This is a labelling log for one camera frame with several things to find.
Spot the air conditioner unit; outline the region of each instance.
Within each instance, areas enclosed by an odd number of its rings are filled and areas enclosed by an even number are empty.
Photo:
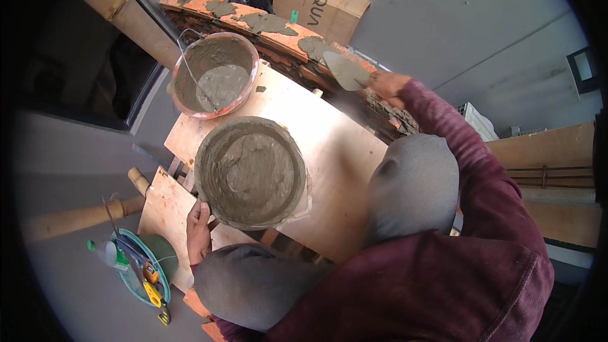
[[[456,110],[458,110],[460,115],[465,118],[466,122],[477,131],[483,141],[499,139],[498,135],[494,132],[494,126],[490,120],[480,114],[479,111],[475,110],[475,107],[473,107],[471,102],[456,107]]]

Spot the cardboard box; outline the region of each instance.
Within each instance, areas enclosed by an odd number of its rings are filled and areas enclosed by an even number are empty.
[[[277,16],[323,36],[325,42],[347,46],[368,0],[274,0]]]

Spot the hand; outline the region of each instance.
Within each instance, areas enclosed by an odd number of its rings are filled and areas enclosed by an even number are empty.
[[[367,81],[367,86],[376,93],[380,102],[405,110],[405,104],[398,94],[410,79],[412,77],[397,73],[374,72]]]
[[[211,231],[207,226],[211,209],[197,199],[186,218],[186,246],[190,265],[199,264],[211,252]]]

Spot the plastic bottle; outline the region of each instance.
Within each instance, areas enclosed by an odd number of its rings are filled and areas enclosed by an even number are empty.
[[[126,259],[125,253],[119,250],[118,246],[114,242],[108,241],[95,245],[95,242],[89,240],[86,243],[86,246],[102,262],[110,267],[123,271],[129,269],[129,261]]]

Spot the mortar bucket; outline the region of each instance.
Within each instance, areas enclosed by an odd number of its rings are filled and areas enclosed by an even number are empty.
[[[162,236],[157,234],[138,234],[135,235],[129,230],[121,228],[118,230],[120,234],[137,244],[142,250],[144,255],[148,256],[152,262],[154,269],[158,271],[159,282],[162,284],[162,288],[159,292],[165,302],[168,304],[171,301],[171,291],[169,285],[178,270],[179,261],[175,253],[175,249],[171,244]],[[116,237],[116,233],[112,233],[112,238]],[[135,275],[135,272],[130,267],[128,270],[116,270],[118,277],[122,279],[126,287],[133,295],[139,298],[150,306],[155,306],[150,302],[148,294],[146,294],[143,286],[139,282],[139,279]]]
[[[188,67],[184,58],[179,57],[173,68],[170,91],[173,103],[186,115],[198,119],[217,118],[230,114],[242,107],[254,87],[258,76],[259,55],[253,44],[245,37],[231,32],[219,32],[205,36],[193,42],[184,51]],[[194,81],[213,68],[223,65],[242,66],[249,74],[249,79],[236,99],[217,113],[206,111],[196,99],[197,83]]]

